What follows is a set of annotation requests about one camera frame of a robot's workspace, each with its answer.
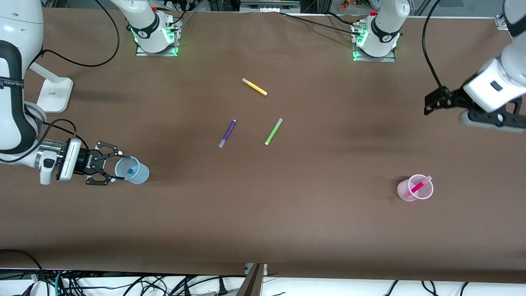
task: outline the brown table surface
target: brown table surface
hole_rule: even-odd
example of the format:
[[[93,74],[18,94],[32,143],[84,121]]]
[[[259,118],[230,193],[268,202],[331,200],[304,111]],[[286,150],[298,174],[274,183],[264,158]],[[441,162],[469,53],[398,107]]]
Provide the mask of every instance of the brown table surface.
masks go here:
[[[104,12],[44,12],[44,48],[85,63],[113,52]],[[150,179],[42,186],[37,170],[2,165],[2,248],[60,269],[239,274],[266,262],[280,276],[526,280],[526,139],[465,127],[461,110],[423,115],[437,87],[423,19],[406,21],[396,63],[367,63],[352,60],[345,33],[276,13],[197,13],[179,57],[136,57],[123,15],[112,14],[122,43],[107,65],[38,61],[75,82],[60,117],[91,145],[139,158]],[[450,88],[508,43],[490,19],[429,26],[430,57]],[[28,72],[27,100],[42,80]],[[404,202],[396,185],[416,173],[433,176],[435,193]],[[0,263],[31,267],[17,255]]]

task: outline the pink marker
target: pink marker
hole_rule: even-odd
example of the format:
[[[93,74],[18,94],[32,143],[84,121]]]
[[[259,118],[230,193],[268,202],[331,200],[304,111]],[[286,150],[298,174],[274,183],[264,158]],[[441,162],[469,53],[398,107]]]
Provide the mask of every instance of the pink marker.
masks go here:
[[[420,188],[424,187],[424,185],[426,185],[429,181],[433,180],[433,178],[431,176],[427,176],[424,180],[422,180],[420,183],[418,183],[417,185],[415,185],[415,187],[413,187],[411,189],[411,192],[408,192],[406,194],[406,198],[410,197],[411,196],[411,193],[415,193],[417,192]]]

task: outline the white stand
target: white stand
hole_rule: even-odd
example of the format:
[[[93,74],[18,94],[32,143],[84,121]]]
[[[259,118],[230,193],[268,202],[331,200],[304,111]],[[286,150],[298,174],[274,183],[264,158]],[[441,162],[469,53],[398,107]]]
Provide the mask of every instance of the white stand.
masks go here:
[[[64,112],[73,89],[73,81],[67,77],[58,77],[37,63],[31,64],[29,68],[46,78],[36,104],[46,113]]]

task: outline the green marker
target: green marker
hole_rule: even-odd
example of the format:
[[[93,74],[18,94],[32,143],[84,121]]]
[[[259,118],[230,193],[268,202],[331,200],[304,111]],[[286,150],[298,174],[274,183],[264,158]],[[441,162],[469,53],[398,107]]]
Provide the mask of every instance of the green marker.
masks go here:
[[[267,138],[267,140],[265,141],[265,145],[270,144],[270,141],[272,141],[272,138],[274,137],[274,135],[275,135],[276,132],[278,131],[279,126],[281,125],[282,122],[283,122],[283,118],[280,118],[280,119],[278,120],[278,123],[276,123],[276,126],[274,126],[274,129],[272,130],[272,132],[270,132],[270,135],[268,135],[268,138]]]

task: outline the pink plastic cup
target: pink plastic cup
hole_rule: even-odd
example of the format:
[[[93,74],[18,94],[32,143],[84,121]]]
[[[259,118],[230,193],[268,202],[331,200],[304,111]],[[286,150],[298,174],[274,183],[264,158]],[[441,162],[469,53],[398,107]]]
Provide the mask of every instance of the pink plastic cup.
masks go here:
[[[400,182],[398,184],[397,192],[401,199],[405,201],[415,201],[415,200],[426,200],[433,195],[433,183],[429,181],[422,188],[412,193],[411,189],[415,187],[418,183],[422,182],[426,176],[424,175],[413,175],[411,178]]]

